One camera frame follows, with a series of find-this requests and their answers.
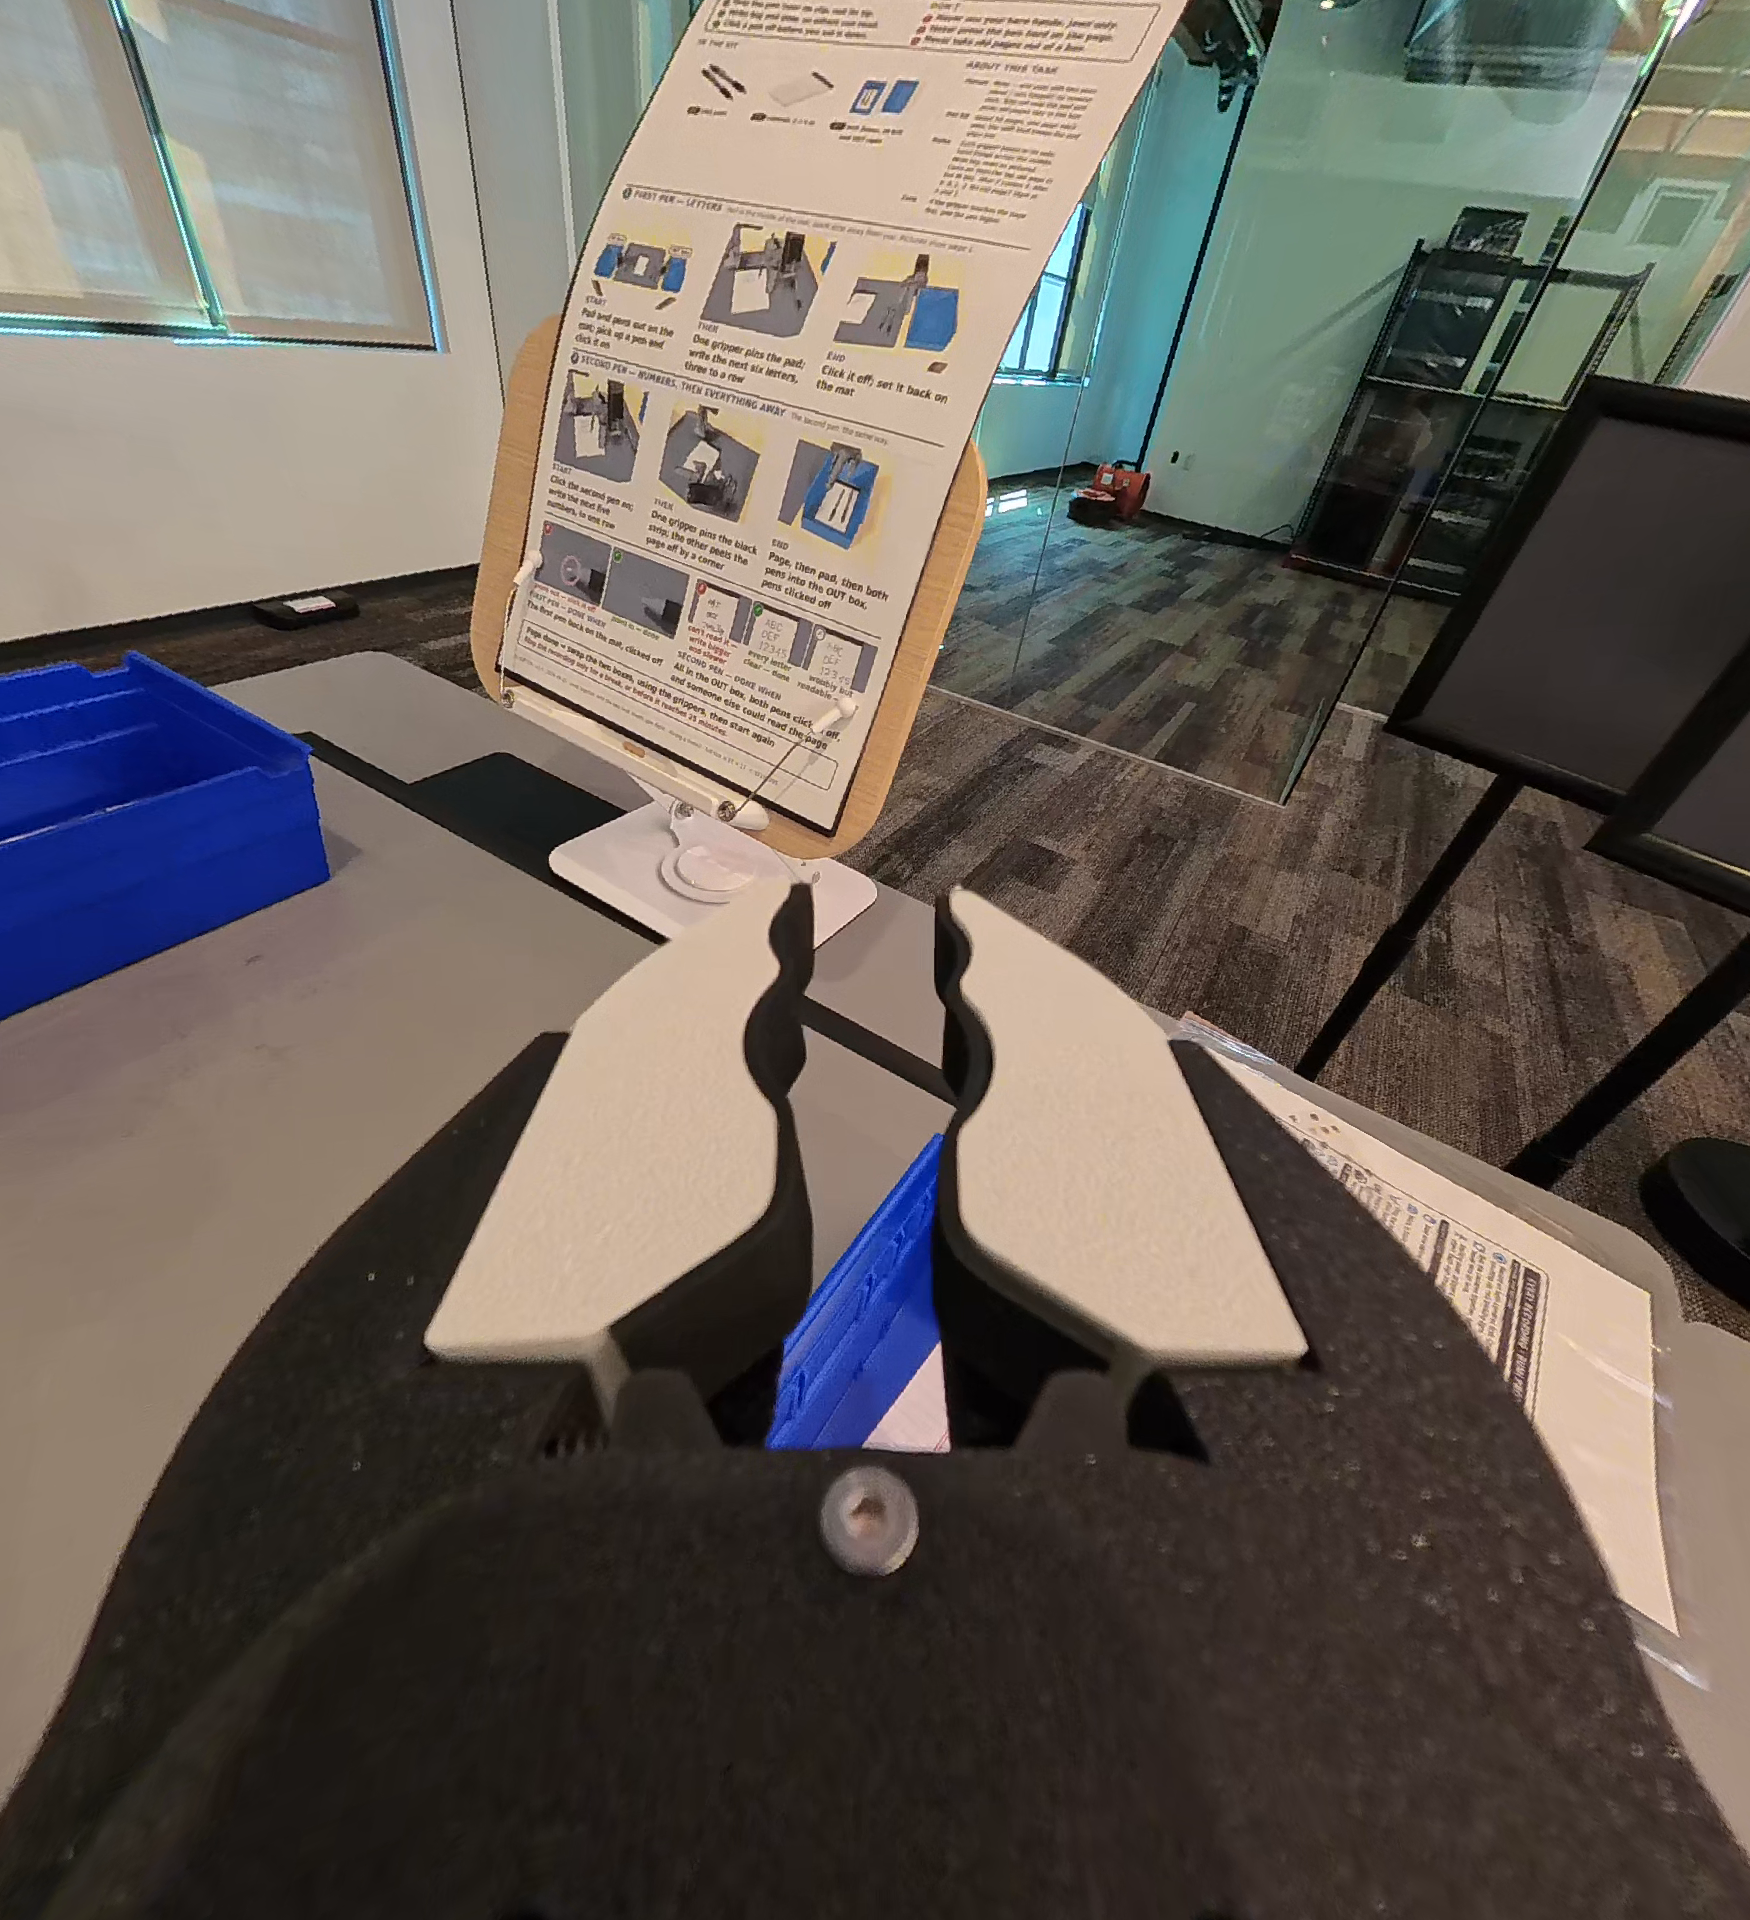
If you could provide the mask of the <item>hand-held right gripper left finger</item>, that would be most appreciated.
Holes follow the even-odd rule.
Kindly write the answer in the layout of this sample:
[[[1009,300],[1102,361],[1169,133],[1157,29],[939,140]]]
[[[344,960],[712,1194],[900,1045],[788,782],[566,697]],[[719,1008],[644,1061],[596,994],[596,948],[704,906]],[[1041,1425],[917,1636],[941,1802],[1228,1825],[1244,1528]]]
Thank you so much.
[[[644,1371],[707,1404],[778,1358],[813,1282],[790,1091],[814,898],[759,882],[624,971],[565,1037],[428,1323],[449,1363]]]

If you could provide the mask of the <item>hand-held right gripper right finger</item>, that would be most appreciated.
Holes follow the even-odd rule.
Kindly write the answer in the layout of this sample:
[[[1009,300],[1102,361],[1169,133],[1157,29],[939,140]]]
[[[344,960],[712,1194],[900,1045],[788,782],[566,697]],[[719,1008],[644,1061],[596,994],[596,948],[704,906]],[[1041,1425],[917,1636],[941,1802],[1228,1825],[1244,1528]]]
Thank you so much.
[[[970,889],[935,901],[941,1068],[935,1318],[951,1405],[1031,1409],[1047,1379],[1134,1389],[1308,1351],[1169,1033]]]

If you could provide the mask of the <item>blue plastic bin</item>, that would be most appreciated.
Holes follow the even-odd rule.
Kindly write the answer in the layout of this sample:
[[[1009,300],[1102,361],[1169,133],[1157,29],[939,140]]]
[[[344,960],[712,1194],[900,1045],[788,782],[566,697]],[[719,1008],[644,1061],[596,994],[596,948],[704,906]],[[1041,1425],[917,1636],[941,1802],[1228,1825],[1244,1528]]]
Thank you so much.
[[[939,1149],[935,1135],[810,1296],[782,1349],[766,1448],[869,1450],[869,1434],[939,1342]]]
[[[329,878],[293,732],[139,654],[0,676],[0,1020]]]

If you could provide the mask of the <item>white printed paper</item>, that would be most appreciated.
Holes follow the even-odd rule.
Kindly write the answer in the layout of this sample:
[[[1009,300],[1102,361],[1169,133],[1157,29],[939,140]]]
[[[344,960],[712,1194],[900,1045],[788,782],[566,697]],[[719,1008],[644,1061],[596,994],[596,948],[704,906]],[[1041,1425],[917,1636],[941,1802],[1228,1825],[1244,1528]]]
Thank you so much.
[[[1272,1061],[1213,1022],[1186,1017],[1176,1038],[1221,1058],[1465,1318],[1561,1471],[1617,1596],[1669,1655],[1679,1625],[1649,1291],[1332,1112],[1317,1091],[1295,1091]]]

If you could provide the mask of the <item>black shelf cabinet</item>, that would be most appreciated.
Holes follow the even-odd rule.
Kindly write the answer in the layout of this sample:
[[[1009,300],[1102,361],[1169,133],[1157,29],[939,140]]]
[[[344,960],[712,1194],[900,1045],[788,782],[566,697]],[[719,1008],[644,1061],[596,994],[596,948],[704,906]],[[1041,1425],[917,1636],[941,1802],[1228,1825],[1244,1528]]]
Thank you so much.
[[[1529,257],[1529,223],[1470,205],[1416,241],[1298,519],[1297,564],[1461,599],[1652,279],[1565,264],[1569,220]]]

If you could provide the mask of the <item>instruction board on white stand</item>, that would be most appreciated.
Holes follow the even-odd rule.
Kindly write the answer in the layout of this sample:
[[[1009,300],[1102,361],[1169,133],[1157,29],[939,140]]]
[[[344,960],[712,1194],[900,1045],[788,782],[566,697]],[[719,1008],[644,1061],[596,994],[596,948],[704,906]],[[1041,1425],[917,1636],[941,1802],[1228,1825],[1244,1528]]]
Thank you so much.
[[[549,855],[661,938],[825,942],[980,541],[974,432],[1186,4],[722,1],[511,374],[473,652],[644,794]]]

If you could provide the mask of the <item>distant room window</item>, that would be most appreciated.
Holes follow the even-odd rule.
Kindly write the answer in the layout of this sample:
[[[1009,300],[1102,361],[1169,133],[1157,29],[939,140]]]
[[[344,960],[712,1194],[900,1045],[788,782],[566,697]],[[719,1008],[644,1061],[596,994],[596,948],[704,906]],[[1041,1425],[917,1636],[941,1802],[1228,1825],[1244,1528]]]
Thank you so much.
[[[1078,383],[1082,376],[1084,348],[1074,343],[1074,333],[1091,223],[1091,209],[1078,205],[1062,227],[1021,318],[1009,333],[999,381]]]

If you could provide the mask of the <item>window with roller blind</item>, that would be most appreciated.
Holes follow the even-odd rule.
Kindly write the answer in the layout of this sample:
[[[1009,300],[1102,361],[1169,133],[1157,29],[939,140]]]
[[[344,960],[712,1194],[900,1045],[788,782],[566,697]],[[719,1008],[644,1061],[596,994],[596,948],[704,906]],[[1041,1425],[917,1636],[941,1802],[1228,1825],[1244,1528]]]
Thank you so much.
[[[0,1],[0,333],[437,348],[392,6]]]

